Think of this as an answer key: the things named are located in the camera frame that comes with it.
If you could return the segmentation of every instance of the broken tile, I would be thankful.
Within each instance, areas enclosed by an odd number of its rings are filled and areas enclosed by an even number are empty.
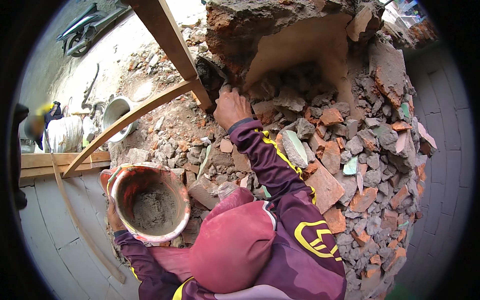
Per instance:
[[[231,141],[222,139],[220,142],[220,151],[225,152],[225,153],[232,153],[233,151],[233,145]]]
[[[305,149],[293,131],[287,130],[283,134],[283,147],[287,153],[288,160],[299,168],[308,166],[307,154]]]

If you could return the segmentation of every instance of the wall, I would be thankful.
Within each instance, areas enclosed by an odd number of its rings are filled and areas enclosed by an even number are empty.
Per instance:
[[[396,281],[427,297],[455,255],[468,218],[474,131],[468,96],[446,46],[439,44],[409,60],[407,74],[418,93],[415,114],[438,151],[427,160],[423,218],[413,227],[408,260]]]
[[[140,283],[116,260],[105,232],[106,198],[98,171],[63,182],[80,222],[127,278],[121,284],[97,259],[72,223],[55,177],[45,176],[22,182],[28,205],[20,218],[28,248],[50,289],[59,299],[138,299]]]

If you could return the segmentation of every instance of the wooden frame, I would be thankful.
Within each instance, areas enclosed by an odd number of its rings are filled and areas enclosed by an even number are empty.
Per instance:
[[[193,91],[197,101],[200,102],[199,107],[203,111],[206,111],[212,105],[207,92],[198,78],[198,73],[187,44],[183,40],[180,29],[175,23],[175,19],[165,0],[130,0],[129,4],[164,50],[170,61],[175,65],[184,81],[158,95],[152,96],[103,131],[65,169],[63,173],[65,177],[75,171],[89,155],[125,126],[182,94]]]

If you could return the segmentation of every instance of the dirt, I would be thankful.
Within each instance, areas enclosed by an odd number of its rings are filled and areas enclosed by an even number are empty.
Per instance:
[[[151,235],[163,235],[174,229],[175,197],[162,183],[136,195],[134,203],[132,222],[136,228]]]

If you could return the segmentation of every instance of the yellow stripe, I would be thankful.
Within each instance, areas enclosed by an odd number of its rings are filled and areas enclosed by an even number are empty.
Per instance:
[[[268,135],[269,135],[268,130],[262,131],[262,133],[264,134],[264,137],[262,138],[262,141],[265,144],[272,144],[273,147],[275,147],[275,149],[276,149],[276,154],[278,156],[280,156],[281,159],[285,160],[288,163],[288,165],[290,166],[290,168],[292,168],[297,174],[299,174],[300,179],[303,180],[301,169],[297,166],[292,165],[292,163],[288,160],[288,158],[286,158],[285,155],[283,155],[283,153],[280,152],[276,143],[268,137]],[[315,193],[315,189],[313,187],[310,187],[310,188],[312,189],[312,192],[310,193],[310,195],[313,194],[312,203],[315,204],[315,203],[317,203],[317,194]]]
[[[179,286],[179,288],[175,291],[175,294],[173,294],[172,300],[181,300],[181,291],[183,289],[183,286],[191,279],[193,279],[193,277],[188,278],[187,280],[185,280],[184,283],[182,283],[181,286]]]
[[[130,269],[132,270],[132,273],[133,273],[133,275],[135,276],[135,278],[136,278],[138,281],[142,282],[140,279],[138,279],[137,274],[135,274],[135,269],[134,269],[132,266],[130,267]]]
[[[320,246],[315,247],[314,249],[315,249],[315,250],[321,250],[321,249],[325,249],[326,247],[327,247],[327,245],[321,244]]]

